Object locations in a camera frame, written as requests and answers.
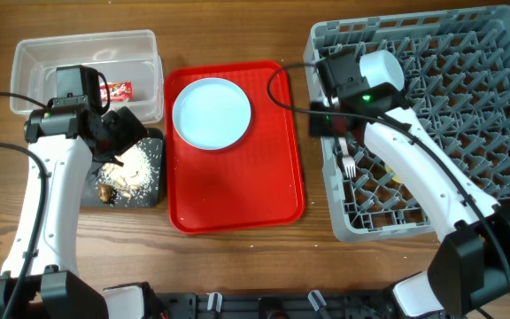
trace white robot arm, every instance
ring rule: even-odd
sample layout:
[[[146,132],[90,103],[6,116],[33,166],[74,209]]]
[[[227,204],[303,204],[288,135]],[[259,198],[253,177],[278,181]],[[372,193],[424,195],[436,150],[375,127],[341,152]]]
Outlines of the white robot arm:
[[[39,307],[29,303],[37,292],[50,317],[141,319],[160,315],[159,303],[146,283],[98,293],[77,276],[76,230],[81,193],[92,162],[116,162],[115,155],[147,135],[147,129],[126,107],[105,114],[109,102],[102,107],[99,75],[85,66],[59,68],[53,107],[33,111],[25,124],[28,150],[41,160],[46,176],[41,176],[30,159],[19,229],[1,269],[0,319],[4,313],[13,318],[39,317]],[[39,212],[41,178],[47,186]],[[40,229],[34,227],[37,215],[42,218]],[[35,238],[32,253],[30,238]],[[33,257],[22,276],[28,255]]]
[[[495,212],[494,206],[498,201],[461,173],[432,141],[412,109],[404,110],[398,107],[387,112],[387,115],[401,123],[411,124],[409,131],[427,145],[465,185],[466,191],[485,216]],[[424,209],[434,225],[438,240],[442,242],[446,235],[456,230],[457,222],[472,224],[478,222],[478,218],[471,207],[461,204],[463,197],[442,168],[417,144],[410,142],[406,136],[383,124],[373,123],[366,126],[365,146],[399,176]],[[430,288],[426,271],[396,284],[393,293],[403,312],[411,317],[443,309]]]
[[[429,137],[415,112],[403,108],[405,81],[397,59],[377,51],[358,63],[340,52],[315,66],[324,101],[313,102],[309,113],[331,120],[311,118],[311,134],[361,132],[363,144],[403,181],[442,242],[427,272],[392,289],[402,313],[416,317],[445,309],[464,315],[509,292],[510,207],[499,206],[473,184]],[[332,112],[334,107],[341,112]]]

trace red plastic tray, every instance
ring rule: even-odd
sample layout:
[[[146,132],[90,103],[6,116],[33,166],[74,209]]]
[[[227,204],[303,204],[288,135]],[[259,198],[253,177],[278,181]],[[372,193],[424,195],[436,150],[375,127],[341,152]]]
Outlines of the red plastic tray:
[[[305,209],[292,112],[275,105],[267,81],[280,65],[257,61],[178,69],[165,82],[166,178],[172,224],[186,234],[274,226]],[[251,102],[251,123],[228,148],[203,151],[184,142],[173,125],[173,106],[190,83],[219,77],[237,84]],[[285,73],[272,91],[290,103]]]

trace wood grain surface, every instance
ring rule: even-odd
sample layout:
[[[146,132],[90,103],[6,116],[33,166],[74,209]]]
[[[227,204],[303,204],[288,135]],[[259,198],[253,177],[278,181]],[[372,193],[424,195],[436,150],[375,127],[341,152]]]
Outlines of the wood grain surface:
[[[0,90],[10,86],[23,39],[150,29],[165,76],[183,66],[273,59],[300,62],[311,26],[319,21],[454,9],[503,1],[0,1]],[[293,101],[308,104],[304,73],[291,73]],[[0,98],[0,141],[26,145],[24,118]],[[321,176],[321,145],[296,115],[307,208],[289,226],[188,237],[168,220],[166,201],[153,209],[82,209],[76,238],[81,278],[96,289],[148,281],[157,292],[342,292],[382,288],[427,268],[434,234],[359,244],[332,233]],[[27,183],[27,158],[0,150],[0,268],[17,229]],[[507,297],[485,307],[507,318]]]

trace red snack package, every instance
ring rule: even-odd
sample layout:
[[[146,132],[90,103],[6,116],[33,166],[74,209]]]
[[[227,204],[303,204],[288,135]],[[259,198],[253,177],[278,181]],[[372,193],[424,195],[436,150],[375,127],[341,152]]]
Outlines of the red snack package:
[[[107,86],[110,89],[110,99],[112,102],[127,102],[133,98],[133,87],[131,86],[131,82],[107,83]],[[105,85],[100,84],[99,89],[102,95],[102,101],[107,102],[107,91],[105,90]]]

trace dish rack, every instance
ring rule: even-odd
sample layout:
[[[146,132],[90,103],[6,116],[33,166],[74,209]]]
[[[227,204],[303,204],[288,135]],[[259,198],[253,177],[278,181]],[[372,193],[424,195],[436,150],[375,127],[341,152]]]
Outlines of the dish rack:
[[[510,203],[510,6],[411,13],[316,23],[304,52],[315,62],[338,51],[355,58],[387,50],[405,72],[405,94],[429,135],[474,183]],[[323,100],[306,70],[311,100]],[[357,176],[342,175],[341,149],[321,139],[332,227],[341,241],[433,231],[383,161],[352,142]]]

